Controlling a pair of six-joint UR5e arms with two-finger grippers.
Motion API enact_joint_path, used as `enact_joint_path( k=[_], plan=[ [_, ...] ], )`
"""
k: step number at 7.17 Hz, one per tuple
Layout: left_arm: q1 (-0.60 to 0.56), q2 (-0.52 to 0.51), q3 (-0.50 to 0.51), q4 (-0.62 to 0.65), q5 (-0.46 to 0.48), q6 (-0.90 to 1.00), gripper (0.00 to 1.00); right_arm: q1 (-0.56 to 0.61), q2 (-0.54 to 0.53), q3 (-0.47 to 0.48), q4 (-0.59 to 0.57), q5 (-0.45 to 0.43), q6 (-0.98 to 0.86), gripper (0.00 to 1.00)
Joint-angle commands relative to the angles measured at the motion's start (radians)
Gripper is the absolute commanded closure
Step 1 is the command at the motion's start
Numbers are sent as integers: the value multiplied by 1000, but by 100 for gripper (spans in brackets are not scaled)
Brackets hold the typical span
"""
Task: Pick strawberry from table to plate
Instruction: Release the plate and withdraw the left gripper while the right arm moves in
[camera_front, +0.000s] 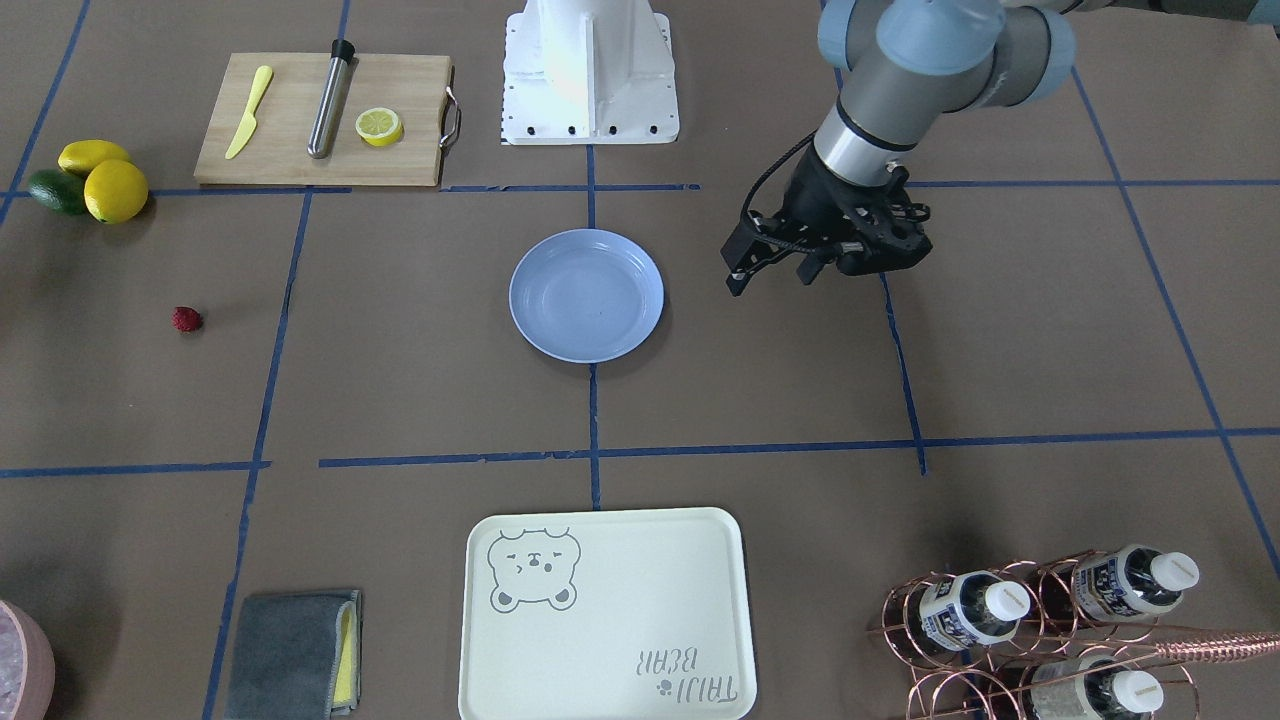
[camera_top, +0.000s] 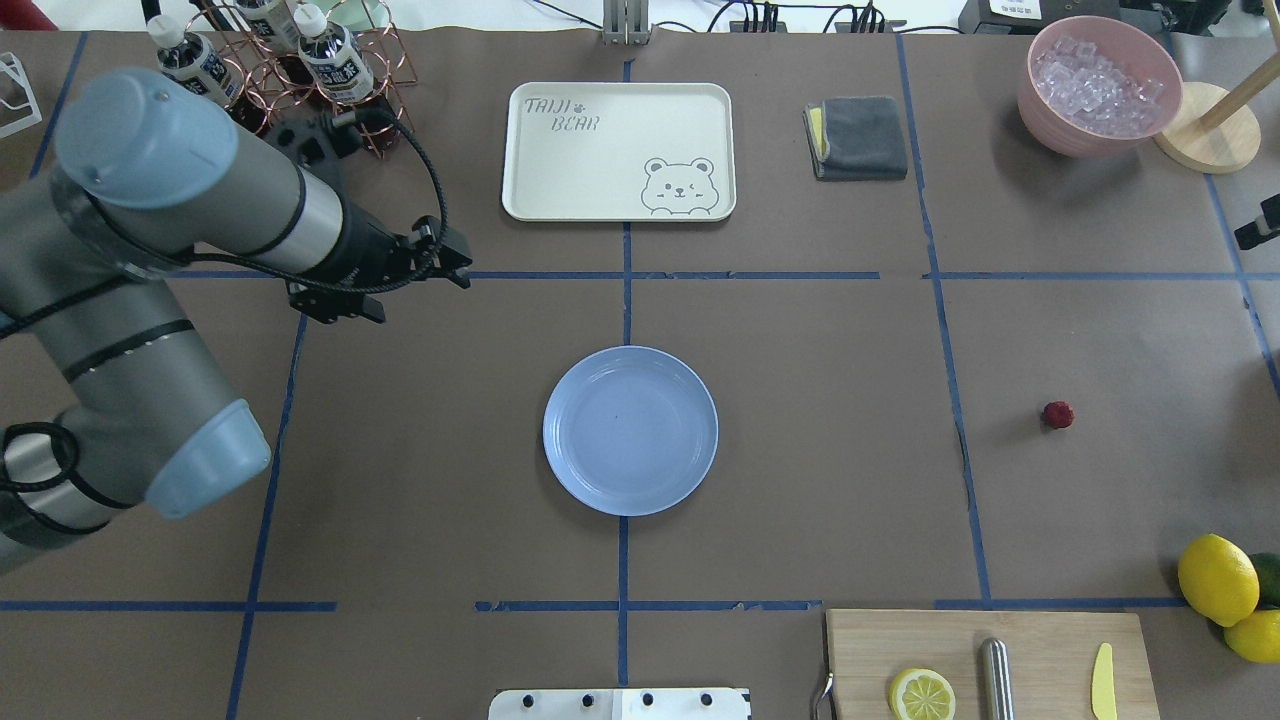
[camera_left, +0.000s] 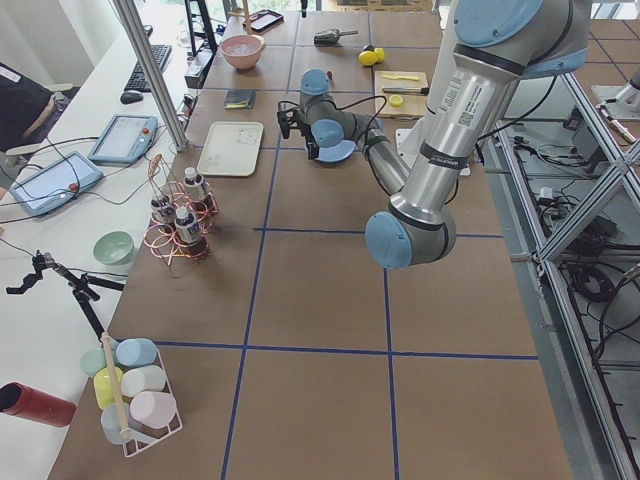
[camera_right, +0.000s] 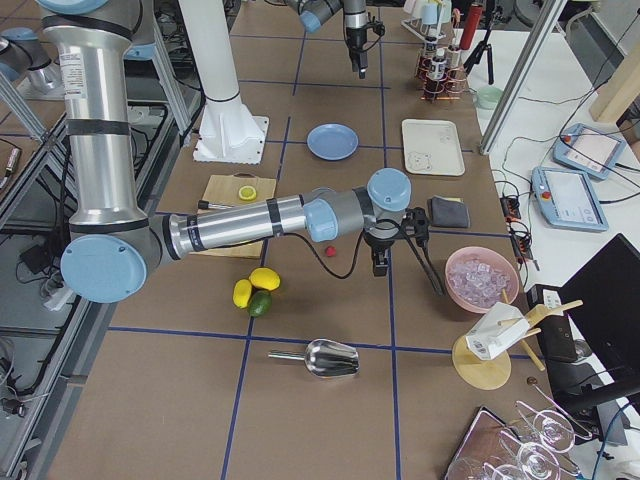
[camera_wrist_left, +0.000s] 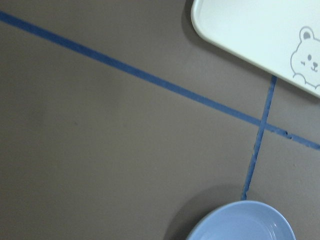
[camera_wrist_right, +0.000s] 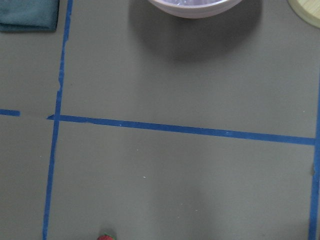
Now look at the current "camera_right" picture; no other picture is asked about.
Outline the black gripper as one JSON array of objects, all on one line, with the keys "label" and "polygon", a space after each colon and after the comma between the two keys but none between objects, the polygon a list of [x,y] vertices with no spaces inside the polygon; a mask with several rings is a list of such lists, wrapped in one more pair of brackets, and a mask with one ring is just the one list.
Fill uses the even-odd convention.
[{"label": "black gripper", "polygon": [[385,35],[385,26],[381,20],[371,14],[345,14],[343,16],[344,41],[352,63],[352,71],[360,79],[366,78],[368,69],[367,32],[372,30],[378,38]]},{"label": "black gripper", "polygon": [[375,226],[364,233],[364,239],[371,250],[373,274],[382,277],[388,274],[388,251],[397,240],[406,241],[415,255],[420,249],[425,258],[429,257],[429,218],[424,208],[409,208],[398,218],[379,218]]}]

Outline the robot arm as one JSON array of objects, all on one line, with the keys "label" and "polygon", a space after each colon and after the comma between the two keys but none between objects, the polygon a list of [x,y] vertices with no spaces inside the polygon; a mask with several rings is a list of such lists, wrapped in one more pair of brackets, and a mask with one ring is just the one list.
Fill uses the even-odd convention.
[{"label": "robot arm", "polygon": [[[411,183],[393,168],[362,187],[318,188],[196,214],[153,214],[179,149],[199,162],[253,166],[269,121],[243,103],[220,1],[182,1],[178,20],[199,86],[173,75],[152,1],[41,1],[40,35],[1,42],[1,98],[37,147],[1,200],[1,233],[54,235],[49,263],[80,297],[117,303],[160,266],[301,232],[359,233],[376,275],[405,238]],[[41,38],[47,49],[38,51]]]},{"label": "robot arm", "polygon": [[296,12],[307,33],[315,33],[341,13],[343,41],[352,71],[360,79],[366,77],[368,51],[385,35],[386,29],[367,10],[365,0],[286,0],[284,4]]}]

